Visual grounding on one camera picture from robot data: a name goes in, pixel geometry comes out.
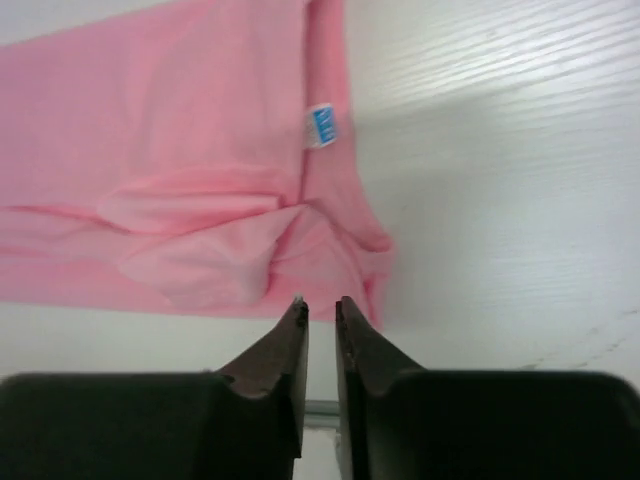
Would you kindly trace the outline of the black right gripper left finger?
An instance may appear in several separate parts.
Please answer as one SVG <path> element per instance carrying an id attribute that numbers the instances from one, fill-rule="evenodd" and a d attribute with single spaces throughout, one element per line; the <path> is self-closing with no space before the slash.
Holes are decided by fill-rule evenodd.
<path id="1" fill-rule="evenodd" d="M 302 455 L 309 309 L 215 371 L 28 373 L 1 385 L 5 479 L 289 479 Z"/>

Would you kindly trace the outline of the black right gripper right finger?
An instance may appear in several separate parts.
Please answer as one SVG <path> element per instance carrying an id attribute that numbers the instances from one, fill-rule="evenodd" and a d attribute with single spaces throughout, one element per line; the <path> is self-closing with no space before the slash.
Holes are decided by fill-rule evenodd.
<path id="1" fill-rule="evenodd" d="M 347 479 L 635 479 L 639 396 L 579 371 L 434 370 L 336 305 Z"/>

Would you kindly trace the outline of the pink t shirt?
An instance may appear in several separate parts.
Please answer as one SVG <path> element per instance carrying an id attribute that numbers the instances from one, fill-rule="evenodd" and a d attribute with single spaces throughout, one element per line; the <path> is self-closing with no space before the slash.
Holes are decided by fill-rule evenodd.
<path id="1" fill-rule="evenodd" d="M 173 1 L 1 49 L 1 297 L 382 322 L 339 1 Z"/>

